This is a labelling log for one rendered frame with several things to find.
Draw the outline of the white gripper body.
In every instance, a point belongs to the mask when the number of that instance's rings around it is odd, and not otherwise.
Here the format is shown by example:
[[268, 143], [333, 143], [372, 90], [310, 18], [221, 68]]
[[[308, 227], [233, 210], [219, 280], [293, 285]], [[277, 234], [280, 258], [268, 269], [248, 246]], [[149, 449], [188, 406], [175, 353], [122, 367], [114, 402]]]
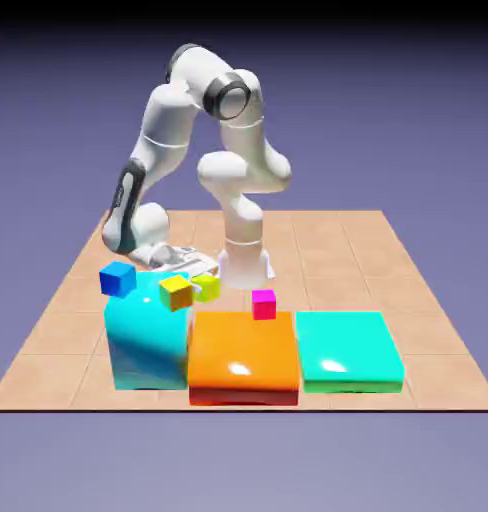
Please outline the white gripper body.
[[168, 246], [162, 249], [162, 255], [165, 259], [159, 272], [185, 272], [189, 277], [218, 272], [219, 264], [194, 247]]

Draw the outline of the small lime cube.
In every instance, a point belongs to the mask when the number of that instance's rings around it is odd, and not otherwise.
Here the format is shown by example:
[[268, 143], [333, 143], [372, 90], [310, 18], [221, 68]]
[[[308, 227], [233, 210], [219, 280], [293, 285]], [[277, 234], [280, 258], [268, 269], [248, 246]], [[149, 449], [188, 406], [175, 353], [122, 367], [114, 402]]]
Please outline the small lime cube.
[[198, 302], [210, 302], [220, 296], [220, 278], [212, 275], [198, 275], [191, 279], [194, 299]]

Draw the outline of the small yellow cube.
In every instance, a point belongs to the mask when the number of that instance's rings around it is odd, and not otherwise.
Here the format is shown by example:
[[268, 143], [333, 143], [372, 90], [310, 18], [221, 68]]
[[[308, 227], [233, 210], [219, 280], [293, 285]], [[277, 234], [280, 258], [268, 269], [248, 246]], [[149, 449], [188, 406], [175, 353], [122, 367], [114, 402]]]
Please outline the small yellow cube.
[[193, 287], [183, 275], [176, 274], [159, 282], [162, 304], [171, 312], [191, 307], [193, 304]]

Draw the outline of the small blue cube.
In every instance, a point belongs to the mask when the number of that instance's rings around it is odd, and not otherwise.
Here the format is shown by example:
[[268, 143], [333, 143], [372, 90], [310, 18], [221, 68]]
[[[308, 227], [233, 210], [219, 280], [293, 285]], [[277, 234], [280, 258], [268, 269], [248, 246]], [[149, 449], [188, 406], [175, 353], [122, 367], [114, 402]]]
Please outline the small blue cube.
[[132, 264], [113, 261], [99, 271], [101, 293], [124, 298], [137, 286], [136, 268]]

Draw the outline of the small magenta cube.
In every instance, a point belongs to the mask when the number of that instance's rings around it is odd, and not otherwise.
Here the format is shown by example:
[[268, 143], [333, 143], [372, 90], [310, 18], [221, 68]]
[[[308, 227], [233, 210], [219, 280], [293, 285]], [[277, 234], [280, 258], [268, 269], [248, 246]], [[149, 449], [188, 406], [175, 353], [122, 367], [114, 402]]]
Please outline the small magenta cube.
[[276, 294], [272, 289], [252, 291], [252, 313], [255, 320], [276, 318]]

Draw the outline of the large cyan box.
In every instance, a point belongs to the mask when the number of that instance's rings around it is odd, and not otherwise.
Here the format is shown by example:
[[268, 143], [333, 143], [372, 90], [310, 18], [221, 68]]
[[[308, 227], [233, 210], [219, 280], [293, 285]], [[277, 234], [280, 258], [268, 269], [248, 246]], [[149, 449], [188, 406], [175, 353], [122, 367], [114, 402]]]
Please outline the large cyan box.
[[137, 287], [125, 297], [112, 296], [104, 310], [105, 330], [115, 388], [183, 390], [189, 308], [169, 311], [161, 302], [159, 282], [173, 272], [139, 272]]

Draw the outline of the large orange box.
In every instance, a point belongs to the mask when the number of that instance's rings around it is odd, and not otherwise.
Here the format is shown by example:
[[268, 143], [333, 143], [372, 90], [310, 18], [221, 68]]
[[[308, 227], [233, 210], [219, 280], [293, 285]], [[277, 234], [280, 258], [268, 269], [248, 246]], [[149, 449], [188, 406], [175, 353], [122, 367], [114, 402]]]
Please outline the large orange box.
[[295, 406], [300, 368], [292, 314], [256, 320], [244, 311], [196, 314], [188, 350], [196, 406]]

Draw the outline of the large turquoise box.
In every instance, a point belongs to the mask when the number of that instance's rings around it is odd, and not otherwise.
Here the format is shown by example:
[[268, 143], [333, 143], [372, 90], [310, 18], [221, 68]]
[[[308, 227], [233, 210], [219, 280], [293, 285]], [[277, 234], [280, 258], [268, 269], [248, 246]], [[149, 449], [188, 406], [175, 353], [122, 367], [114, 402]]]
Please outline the large turquoise box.
[[399, 393], [405, 370], [377, 311], [306, 311], [295, 315], [304, 391]]

